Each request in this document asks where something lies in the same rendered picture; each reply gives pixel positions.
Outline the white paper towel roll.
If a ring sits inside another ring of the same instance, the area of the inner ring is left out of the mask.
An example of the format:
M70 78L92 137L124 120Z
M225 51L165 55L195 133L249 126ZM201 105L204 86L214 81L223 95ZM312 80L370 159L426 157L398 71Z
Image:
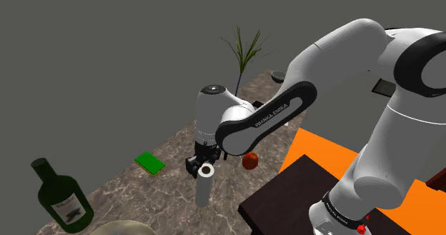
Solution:
M214 173L214 167L209 163L202 164L197 172L195 203L198 207L209 204Z

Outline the red apple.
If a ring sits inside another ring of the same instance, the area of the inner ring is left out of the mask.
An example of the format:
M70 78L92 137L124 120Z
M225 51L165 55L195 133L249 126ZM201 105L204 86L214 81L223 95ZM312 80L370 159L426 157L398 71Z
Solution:
M259 158L254 152L249 152L245 154L242 158L242 166L246 170L253 170L258 166Z

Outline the dark red furniture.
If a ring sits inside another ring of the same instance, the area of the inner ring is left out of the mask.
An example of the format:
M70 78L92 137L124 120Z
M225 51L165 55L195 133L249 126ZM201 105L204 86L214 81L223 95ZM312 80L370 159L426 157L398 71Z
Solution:
M435 191L443 191L446 193L446 167L426 181L425 184Z

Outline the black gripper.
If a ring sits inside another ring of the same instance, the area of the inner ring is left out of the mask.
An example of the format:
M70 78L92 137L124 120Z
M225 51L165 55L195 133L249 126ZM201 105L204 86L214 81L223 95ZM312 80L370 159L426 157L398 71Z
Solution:
M196 179L200 166L205 162L214 164L219 160L221 152L222 150L217 144L208 146L195 142L194 156L185 159L187 172Z

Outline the pale round bowl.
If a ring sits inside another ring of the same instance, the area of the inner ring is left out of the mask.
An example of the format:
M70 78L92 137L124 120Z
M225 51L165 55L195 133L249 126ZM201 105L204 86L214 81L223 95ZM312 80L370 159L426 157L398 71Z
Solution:
M112 221L95 229L90 235L158 235L151 227L139 221Z

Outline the dark robot stand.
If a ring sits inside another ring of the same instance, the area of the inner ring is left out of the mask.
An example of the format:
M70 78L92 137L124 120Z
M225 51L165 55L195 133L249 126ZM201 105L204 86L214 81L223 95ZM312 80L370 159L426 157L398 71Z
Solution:
M327 192L338 212L363 219L372 235L410 235L374 205L361 200L351 179L336 179L305 155L244 200L238 211L252 229L251 235L314 235L309 208Z

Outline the dark green glass bottle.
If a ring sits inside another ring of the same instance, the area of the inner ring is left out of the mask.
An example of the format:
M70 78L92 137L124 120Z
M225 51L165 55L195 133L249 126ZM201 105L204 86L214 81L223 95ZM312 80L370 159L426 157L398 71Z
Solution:
M31 167L42 180L39 203L55 222L69 234L85 230L94 218L94 210L78 182L57 174L45 158L32 161Z

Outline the green leafy plant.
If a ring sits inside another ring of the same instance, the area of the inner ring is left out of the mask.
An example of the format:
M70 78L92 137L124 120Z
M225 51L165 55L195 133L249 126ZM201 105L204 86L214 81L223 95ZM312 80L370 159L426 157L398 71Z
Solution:
M229 41L220 37L222 41L228 44L232 53L236 56L237 66L239 68L239 74L237 78L236 89L234 95L237 96L243 73L247 66L255 61L256 55L262 51L262 47L266 40L268 40L270 34L261 39L261 31L257 30L254 38L251 41L242 41L242 32L239 25L235 25L233 29L234 41Z

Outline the green sponge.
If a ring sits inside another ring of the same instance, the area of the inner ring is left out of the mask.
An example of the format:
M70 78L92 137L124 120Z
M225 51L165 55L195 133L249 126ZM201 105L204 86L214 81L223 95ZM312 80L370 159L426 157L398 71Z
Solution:
M165 163L148 151L140 154L134 159L134 162L147 171L151 176L157 176L166 167Z

